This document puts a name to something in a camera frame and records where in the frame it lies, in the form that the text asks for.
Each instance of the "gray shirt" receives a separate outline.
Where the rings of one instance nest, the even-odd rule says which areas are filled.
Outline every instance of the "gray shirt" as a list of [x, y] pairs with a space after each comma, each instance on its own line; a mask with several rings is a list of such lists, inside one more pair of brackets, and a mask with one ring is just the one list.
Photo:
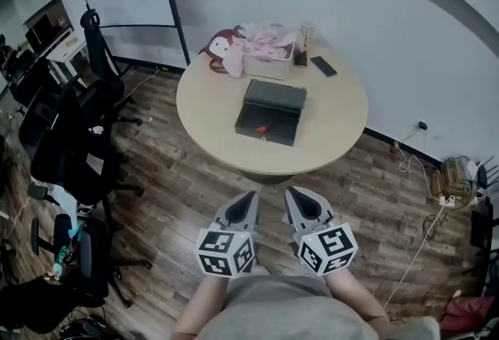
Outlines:
[[[197, 337], [225, 339], [378, 340], [371, 326], [327, 286], [299, 276], [251, 276], [231, 282], [225, 309]], [[390, 340], [438, 340], [438, 323], [422, 318], [393, 330]]]

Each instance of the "round table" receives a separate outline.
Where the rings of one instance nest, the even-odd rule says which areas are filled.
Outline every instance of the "round table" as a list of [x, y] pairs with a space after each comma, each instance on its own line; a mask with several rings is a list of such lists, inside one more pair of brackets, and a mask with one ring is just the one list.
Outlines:
[[[367, 121], [367, 96], [357, 76], [326, 48], [308, 52], [308, 67], [292, 66], [287, 80], [243, 74], [234, 79], [210, 70], [201, 53], [182, 74], [177, 109], [187, 133], [209, 155], [256, 182], [277, 183], [321, 168], [345, 154]], [[338, 74], [326, 77], [311, 61], [322, 56]], [[251, 79], [306, 88], [292, 147], [235, 132], [235, 121]]]

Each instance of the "black box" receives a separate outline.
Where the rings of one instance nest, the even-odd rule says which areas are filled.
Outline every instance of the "black box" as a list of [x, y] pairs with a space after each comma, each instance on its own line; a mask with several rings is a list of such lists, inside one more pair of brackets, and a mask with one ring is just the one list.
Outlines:
[[235, 122], [235, 131], [292, 146], [305, 99], [304, 88], [251, 80]]

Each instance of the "smartphone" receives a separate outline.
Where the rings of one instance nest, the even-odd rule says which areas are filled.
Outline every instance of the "smartphone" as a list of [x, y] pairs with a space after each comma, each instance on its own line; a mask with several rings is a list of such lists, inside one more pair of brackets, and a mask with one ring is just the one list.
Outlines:
[[297, 54], [295, 56], [295, 61], [293, 62], [293, 64], [295, 66], [305, 68], [307, 66], [306, 51], [303, 51], [302, 53]]
[[338, 74], [336, 70], [331, 67], [329, 64], [327, 64], [326, 60], [324, 60], [322, 57], [317, 56], [317, 57], [312, 57], [310, 61], [315, 64], [315, 66], [325, 75], [325, 76], [334, 76]]

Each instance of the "plush doll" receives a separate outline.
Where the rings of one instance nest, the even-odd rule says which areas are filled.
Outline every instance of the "plush doll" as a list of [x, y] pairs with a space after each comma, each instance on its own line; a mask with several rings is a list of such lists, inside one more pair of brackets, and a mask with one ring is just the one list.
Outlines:
[[212, 60], [210, 68], [219, 74], [226, 74], [222, 61], [224, 60], [227, 50], [232, 45], [232, 37], [243, 37], [237, 30], [221, 30], [218, 31], [210, 40], [210, 43], [201, 51], [209, 55]]

